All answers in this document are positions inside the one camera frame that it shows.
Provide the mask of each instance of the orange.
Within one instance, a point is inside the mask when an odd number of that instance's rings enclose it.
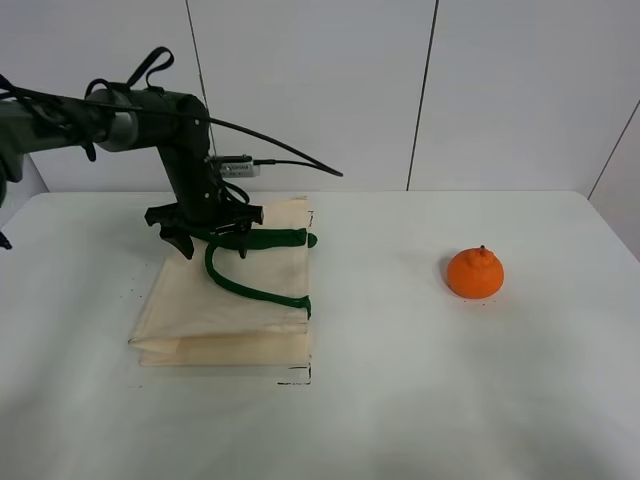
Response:
[[[484,245],[463,250],[447,267],[449,288],[464,298],[489,297],[500,290],[503,282],[502,263]]]

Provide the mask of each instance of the white tabletop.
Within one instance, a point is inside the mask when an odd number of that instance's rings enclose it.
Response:
[[[170,199],[44,194],[3,229],[3,480],[640,478],[640,265],[584,198],[311,194],[308,386],[138,366]],[[440,272],[480,244],[505,285],[464,302]]]

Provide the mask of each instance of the white wall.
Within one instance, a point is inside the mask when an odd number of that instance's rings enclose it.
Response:
[[[265,167],[261,190],[406,187],[433,0],[189,0],[211,114],[342,170]],[[214,127],[219,154],[295,159]]]
[[[7,195],[2,202],[2,208],[0,208],[0,227],[7,223],[27,200],[47,191],[47,187],[29,155],[24,156],[22,175],[20,183],[7,183]]]
[[[156,82],[201,96],[184,1],[2,2],[0,68],[18,86],[82,97],[94,78],[126,81],[159,45],[173,51],[176,63],[156,74]],[[98,149],[95,163],[80,147],[37,153],[33,159],[53,191],[170,190],[155,149],[121,154]]]
[[[640,259],[640,114],[637,111],[590,200],[631,253]]]
[[[588,194],[640,96],[637,0],[442,0],[411,189]]]

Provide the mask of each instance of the black cable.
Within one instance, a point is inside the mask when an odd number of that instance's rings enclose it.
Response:
[[[109,95],[109,101],[112,103],[116,103],[113,85],[111,85],[111,82],[109,82],[108,80],[105,80],[104,78],[96,78],[95,80],[92,80],[91,83],[87,85],[87,88],[84,91],[84,98],[87,98],[89,95],[91,95],[91,93],[93,92],[93,89],[97,85],[102,85],[107,91],[107,95]]]
[[[217,118],[213,118],[213,117],[200,117],[198,115],[190,115],[188,113],[180,113],[180,112],[166,112],[166,111],[162,111],[162,110],[151,110],[148,108],[142,108],[142,107],[135,107],[135,106],[124,106],[124,105],[112,105],[109,103],[102,103],[102,102],[94,102],[94,101],[89,101],[89,100],[82,100],[83,103],[87,104],[87,105],[92,105],[94,107],[100,107],[100,108],[106,108],[106,109],[110,109],[116,112],[138,112],[138,113],[145,113],[145,114],[149,114],[149,115],[169,115],[169,116],[173,116],[173,117],[179,117],[179,118],[188,118],[190,120],[199,120],[201,122],[209,122],[209,123],[213,123],[214,125],[220,125],[221,127],[226,127],[229,128],[231,130],[237,130],[238,132],[242,132],[246,135],[255,137],[255,138],[259,138],[260,140],[263,140],[267,143],[271,143],[272,145],[276,145],[277,147],[282,148],[283,150],[286,150],[288,152],[293,153],[294,155],[297,155],[300,158],[304,158],[305,160],[308,160],[309,162],[311,162],[315,167],[317,167],[318,170],[321,170],[325,173],[329,173],[331,175],[335,175],[336,177],[343,177],[344,175],[342,174],[342,172],[339,172],[338,170],[335,170],[333,168],[331,168],[328,165],[325,165],[324,163],[320,162],[319,160],[316,160],[315,158],[307,155],[304,152],[301,152],[300,150],[287,145],[286,143],[281,142],[280,140],[276,140],[275,138],[269,137],[268,135],[264,135],[260,132],[256,132],[255,130],[251,130],[250,128],[246,128],[243,127],[241,125],[236,125],[235,123],[231,123],[231,122],[226,122],[224,120],[220,120]]]
[[[42,128],[57,131],[64,137],[77,137],[79,145],[84,148],[87,154],[87,158],[89,158],[91,162],[96,160],[96,150],[93,145],[93,138],[87,128],[87,125],[83,123],[82,118],[78,115],[78,112],[75,109],[66,108],[63,105],[64,97],[16,87],[2,75],[0,75],[0,89],[6,90],[10,95],[9,97],[3,95],[3,99],[15,97],[16,101],[33,116],[34,121]],[[63,125],[46,118],[34,107],[34,105],[40,106],[43,110],[45,110],[44,107],[47,107],[56,112],[65,119],[71,128],[65,128]]]
[[[254,165],[300,165],[301,167],[315,168],[321,172],[326,172],[324,168],[318,167],[313,163],[297,162],[295,160],[254,160]]]
[[[209,162],[209,165],[211,166],[209,181],[211,181],[213,186],[216,187],[216,189],[220,192],[221,198],[223,200],[232,203],[248,205],[250,201],[249,194],[247,194],[247,192],[245,192],[239,186],[234,185],[233,183],[225,182],[222,179],[220,169],[222,168],[223,163],[224,162],[222,159],[213,159],[211,162]]]
[[[41,101],[41,102],[55,102],[58,103],[60,101],[60,99],[62,97],[58,97],[56,95],[51,95],[51,94],[47,94],[47,93],[42,93],[42,92],[38,92],[38,91],[34,91],[34,90],[28,90],[28,89],[24,89],[24,88],[20,88],[20,87],[16,87],[13,84],[11,84],[6,78],[0,76],[0,80],[2,80],[0,82],[0,88],[7,90],[9,92],[9,95],[12,97],[15,97],[18,102],[25,107],[27,110],[29,110],[36,118],[37,117],[41,117],[41,115],[39,115],[34,109],[33,107],[30,105],[30,102],[27,101],[27,98],[31,98],[34,101]],[[91,89],[93,87],[95,87],[96,85],[103,85],[106,87],[106,89],[109,91],[109,94],[112,94],[112,91],[110,91],[110,84],[109,82],[103,80],[103,79],[97,79],[94,80],[93,82],[91,82],[91,84],[89,84],[89,87],[87,88],[87,91],[91,91]],[[8,96],[6,94],[4,94],[2,96],[2,98],[8,98]],[[214,125],[220,125],[222,127],[226,127],[229,128],[231,130],[236,130],[238,132],[242,132],[246,135],[250,135],[252,137],[255,138],[259,138],[262,141],[265,141],[267,143],[271,143],[272,145],[276,145],[288,152],[293,153],[294,155],[297,155],[300,158],[304,158],[305,160],[308,160],[309,162],[311,162],[314,167],[312,168],[316,168],[317,170],[321,170],[323,172],[329,173],[331,175],[335,175],[336,177],[342,177],[343,174],[341,172],[339,172],[338,170],[335,170],[331,167],[329,167],[328,165],[325,165],[324,163],[320,162],[319,160],[316,160],[315,158],[307,155],[304,152],[301,152],[300,150],[287,145],[284,142],[281,142],[279,140],[276,140],[275,138],[272,138],[268,135],[264,135],[260,132],[256,132],[255,130],[251,130],[250,128],[246,128],[243,127],[241,125],[236,125],[234,123],[231,122],[226,122],[224,120],[220,120],[217,118],[213,118],[213,117],[201,117],[198,115],[190,115],[190,114],[185,114],[185,113],[181,113],[181,112],[167,112],[167,111],[163,111],[163,110],[153,110],[153,109],[148,109],[148,108],[143,108],[143,107],[138,107],[138,106],[125,106],[125,105],[115,105],[115,104],[110,104],[110,103],[104,103],[104,102],[96,102],[96,101],[90,101],[90,100],[82,100],[82,99],[73,99],[77,102],[80,102],[84,105],[88,105],[88,106],[93,106],[96,108],[103,108],[103,109],[108,109],[111,111],[115,111],[115,112],[133,112],[133,113],[144,113],[144,114],[148,114],[148,115],[163,115],[163,116],[173,116],[173,117],[179,117],[179,118],[187,118],[190,120],[199,120],[199,121],[203,121],[203,122],[208,122],[208,123],[212,123]],[[59,109],[59,113],[61,113],[63,116],[65,117],[69,117],[68,113],[66,111],[64,111],[64,109]],[[70,123],[74,124],[75,122],[73,121],[74,119],[70,119]]]

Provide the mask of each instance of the folded fabric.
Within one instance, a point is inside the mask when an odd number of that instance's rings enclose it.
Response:
[[[256,228],[309,226],[305,198],[264,207]],[[192,260],[173,252],[129,341],[145,351],[143,365],[298,365],[308,361],[308,316],[292,308],[229,292],[207,275],[206,244],[194,240]],[[238,252],[217,248],[213,263],[225,278],[249,288],[300,298],[309,293],[309,249],[276,247]]]

